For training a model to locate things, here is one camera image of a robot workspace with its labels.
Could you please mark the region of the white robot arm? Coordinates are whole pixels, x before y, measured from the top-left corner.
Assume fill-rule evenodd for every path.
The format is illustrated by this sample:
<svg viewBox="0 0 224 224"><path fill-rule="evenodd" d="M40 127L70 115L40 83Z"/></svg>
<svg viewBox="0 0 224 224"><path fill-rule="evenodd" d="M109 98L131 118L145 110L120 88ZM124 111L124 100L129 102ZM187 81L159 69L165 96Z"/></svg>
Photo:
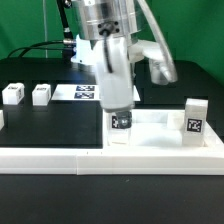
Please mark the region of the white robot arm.
<svg viewBox="0 0 224 224"><path fill-rule="evenodd" d="M118 127L132 125L133 67L149 60L152 82L177 80L164 36L146 0L71 0L80 38L90 45L88 57L99 87L100 104L117 117Z"/></svg>

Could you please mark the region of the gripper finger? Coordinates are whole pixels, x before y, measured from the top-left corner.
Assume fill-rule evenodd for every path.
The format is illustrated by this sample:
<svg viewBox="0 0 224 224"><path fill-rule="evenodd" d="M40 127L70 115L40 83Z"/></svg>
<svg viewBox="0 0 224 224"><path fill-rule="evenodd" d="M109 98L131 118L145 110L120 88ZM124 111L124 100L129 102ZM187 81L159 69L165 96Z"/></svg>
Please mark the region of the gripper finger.
<svg viewBox="0 0 224 224"><path fill-rule="evenodd" d="M128 129L132 125L132 113L130 111L117 112L118 127L120 129Z"/></svg>

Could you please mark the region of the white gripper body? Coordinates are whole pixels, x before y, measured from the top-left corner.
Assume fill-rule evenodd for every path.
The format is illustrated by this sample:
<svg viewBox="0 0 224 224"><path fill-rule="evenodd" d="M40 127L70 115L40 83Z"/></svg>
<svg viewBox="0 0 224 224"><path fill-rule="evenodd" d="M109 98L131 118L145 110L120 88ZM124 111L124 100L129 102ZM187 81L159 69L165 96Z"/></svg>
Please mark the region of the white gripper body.
<svg viewBox="0 0 224 224"><path fill-rule="evenodd" d="M107 46L112 71L108 71L104 42L94 46L95 77L99 87L100 104L106 112L131 110L134 106L133 84L124 37L108 38Z"/></svg>

